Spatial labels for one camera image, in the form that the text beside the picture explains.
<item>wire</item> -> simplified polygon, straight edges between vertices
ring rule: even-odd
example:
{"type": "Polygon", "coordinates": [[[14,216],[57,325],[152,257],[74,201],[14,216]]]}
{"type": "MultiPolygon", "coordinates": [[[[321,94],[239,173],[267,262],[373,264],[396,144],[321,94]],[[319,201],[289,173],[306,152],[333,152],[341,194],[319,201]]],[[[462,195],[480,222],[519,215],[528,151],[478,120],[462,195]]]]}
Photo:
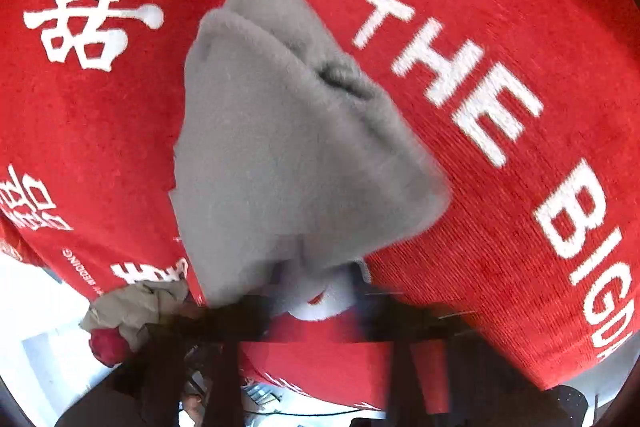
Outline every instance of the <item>wire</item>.
{"type": "Polygon", "coordinates": [[[368,411],[369,409],[351,409],[350,411],[342,412],[329,412],[324,414],[293,414],[290,412],[252,412],[244,411],[246,414],[257,414],[258,416],[307,416],[307,417],[319,417],[319,416],[340,416],[341,414],[352,414],[354,412],[368,411]]]}

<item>chinese character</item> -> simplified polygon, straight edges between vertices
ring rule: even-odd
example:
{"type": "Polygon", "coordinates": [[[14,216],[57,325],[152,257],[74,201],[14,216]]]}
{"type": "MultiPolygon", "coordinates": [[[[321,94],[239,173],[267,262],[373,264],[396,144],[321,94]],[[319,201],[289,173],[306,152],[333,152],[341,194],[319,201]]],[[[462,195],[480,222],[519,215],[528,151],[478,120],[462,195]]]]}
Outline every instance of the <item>chinese character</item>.
{"type": "Polygon", "coordinates": [[[69,3],[79,0],[54,0],[56,8],[40,12],[24,12],[24,24],[29,29],[36,29],[46,21],[55,20],[55,28],[42,30],[40,39],[51,62],[65,62],[71,48],[83,69],[111,71],[111,64],[126,49],[129,39],[127,33],[119,28],[100,29],[108,18],[137,19],[148,28],[157,30],[164,22],[162,9],[155,4],[143,4],[133,9],[112,9],[111,3],[120,0],[96,0],[97,6],[73,6],[69,3]],[[82,32],[72,35],[68,27],[72,17],[85,17],[86,23],[82,32]],[[54,46],[54,40],[60,42],[54,46]],[[87,57],[86,46],[101,44],[102,52],[99,57],[87,57]]]}
{"type": "Polygon", "coordinates": [[[0,207],[16,227],[28,227],[31,230],[42,227],[73,230],[60,216],[47,212],[56,208],[56,204],[51,200],[42,181],[25,174],[20,182],[13,165],[9,165],[8,172],[11,179],[0,182],[0,207]]]}

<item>red cloth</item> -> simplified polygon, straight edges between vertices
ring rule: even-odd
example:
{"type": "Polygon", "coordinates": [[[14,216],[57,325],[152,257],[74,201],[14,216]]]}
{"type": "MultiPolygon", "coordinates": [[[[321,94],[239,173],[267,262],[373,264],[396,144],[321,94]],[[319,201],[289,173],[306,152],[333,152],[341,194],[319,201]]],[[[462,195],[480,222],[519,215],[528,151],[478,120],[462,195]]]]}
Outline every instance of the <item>red cloth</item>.
{"type": "Polygon", "coordinates": [[[21,263],[46,266],[4,214],[0,214],[0,253],[7,254],[21,263]]]}
{"type": "Polygon", "coordinates": [[[94,357],[107,367],[123,362],[130,354],[129,343],[118,328],[97,328],[91,331],[89,348],[94,357]]]}
{"type": "MultiPolygon", "coordinates": [[[[138,12],[108,18],[100,29],[120,28],[127,39],[110,38],[122,53],[102,71],[82,68],[75,49],[62,62],[47,57],[41,34],[55,21],[36,19],[53,0],[0,0],[0,180],[10,184],[0,186],[1,206],[44,261],[89,298],[126,283],[118,274],[170,279],[188,262],[167,197],[184,111],[182,68],[198,21],[222,1],[114,2],[114,9],[155,4],[164,20],[153,8],[146,23],[138,12]],[[27,16],[32,28],[25,12],[36,14],[27,16]]],[[[416,303],[476,312],[489,340],[541,385],[591,367],[638,329],[640,18],[632,0],[397,0],[413,15],[387,16],[360,46],[353,40],[372,2],[308,1],[388,90],[452,184],[454,201],[435,227],[367,260],[374,283],[416,303]],[[437,55],[430,67],[396,64],[429,18],[432,31],[442,26],[430,46],[443,60],[467,40],[482,51],[460,85],[441,92],[442,103],[425,94],[438,80],[437,55]],[[516,96],[503,90],[497,102],[507,117],[495,103],[492,115],[511,138],[486,115],[477,120],[486,135],[470,130],[473,111],[486,110],[497,86],[495,76],[483,81],[498,63],[504,70],[494,73],[511,79],[516,96]]],[[[85,23],[74,18],[69,27],[76,34],[85,23]]],[[[100,54],[94,44],[86,50],[100,54]]],[[[188,280],[199,295],[192,271],[188,280]]],[[[282,319],[307,343],[245,346],[247,356],[281,385],[383,407],[384,348],[332,341],[347,317],[321,320],[341,309],[330,295],[298,313],[306,320],[282,319]]]]}

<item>gray towel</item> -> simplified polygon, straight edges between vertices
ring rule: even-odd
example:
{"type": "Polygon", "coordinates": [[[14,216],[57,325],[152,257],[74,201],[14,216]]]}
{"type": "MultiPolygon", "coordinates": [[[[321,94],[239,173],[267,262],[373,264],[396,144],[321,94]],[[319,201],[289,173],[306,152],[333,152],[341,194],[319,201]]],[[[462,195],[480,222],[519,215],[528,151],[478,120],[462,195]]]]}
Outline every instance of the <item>gray towel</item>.
{"type": "Polygon", "coordinates": [[[264,282],[267,261],[301,255],[320,273],[422,232],[447,207],[434,160],[305,0],[207,13],[185,86],[172,201],[210,303],[264,282]]]}

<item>beige cloth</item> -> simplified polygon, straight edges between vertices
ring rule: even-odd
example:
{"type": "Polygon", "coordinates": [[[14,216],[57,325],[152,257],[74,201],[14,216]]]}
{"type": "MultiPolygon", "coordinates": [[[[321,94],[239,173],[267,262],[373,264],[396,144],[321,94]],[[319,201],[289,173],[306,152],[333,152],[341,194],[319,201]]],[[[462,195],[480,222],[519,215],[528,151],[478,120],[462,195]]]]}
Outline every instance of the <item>beige cloth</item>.
{"type": "Polygon", "coordinates": [[[163,315],[173,315],[187,298],[186,281],[143,281],[119,288],[95,299],[80,323],[84,331],[118,328],[132,350],[145,341],[146,324],[158,324],[163,315]]]}

